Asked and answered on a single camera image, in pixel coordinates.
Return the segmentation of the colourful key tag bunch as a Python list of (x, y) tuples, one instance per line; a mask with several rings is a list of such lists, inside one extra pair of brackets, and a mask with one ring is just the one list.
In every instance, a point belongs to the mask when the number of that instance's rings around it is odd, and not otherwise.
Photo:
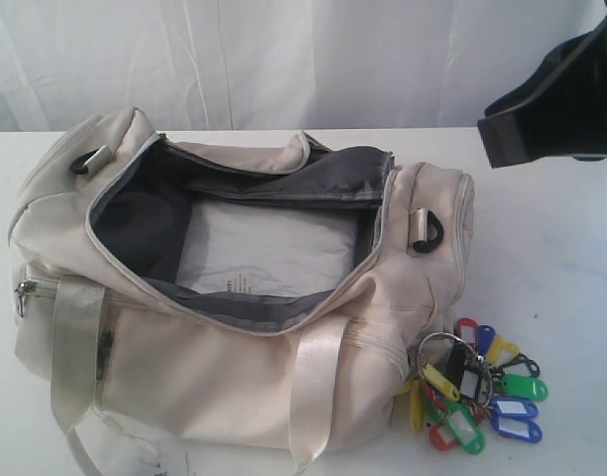
[(425, 337), (416, 356), (419, 371), (395, 395), (409, 397), (409, 426), (434, 449), (481, 453), (484, 422), (502, 437), (542, 441), (538, 403), (549, 391), (541, 368), (492, 326), (460, 318), (450, 332)]

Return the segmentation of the beige duffel bag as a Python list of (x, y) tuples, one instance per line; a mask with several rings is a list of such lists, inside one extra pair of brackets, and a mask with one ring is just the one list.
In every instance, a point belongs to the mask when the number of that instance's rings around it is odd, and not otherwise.
[[(87, 475), (91, 413), (129, 437), (286, 449), (298, 469), (387, 426), (421, 341), (451, 327), (473, 233), (473, 179), (333, 150), (174, 142), (130, 107), (67, 131), (25, 179), (8, 231), (15, 352), (48, 381)], [(176, 284), (192, 208), (352, 211), (351, 272), (303, 297)]]

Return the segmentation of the white plastic pouch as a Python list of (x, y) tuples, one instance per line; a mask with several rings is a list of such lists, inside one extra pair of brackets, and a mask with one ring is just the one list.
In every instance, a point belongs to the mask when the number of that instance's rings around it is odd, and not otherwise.
[(357, 221), (352, 211), (203, 200), (191, 211), (176, 284), (286, 298), (331, 291), (353, 269)]

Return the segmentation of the white backdrop curtain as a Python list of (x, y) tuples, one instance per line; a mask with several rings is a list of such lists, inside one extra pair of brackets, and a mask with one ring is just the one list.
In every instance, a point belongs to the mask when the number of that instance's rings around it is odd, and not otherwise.
[(0, 131), (472, 126), (600, 1), (0, 1)]

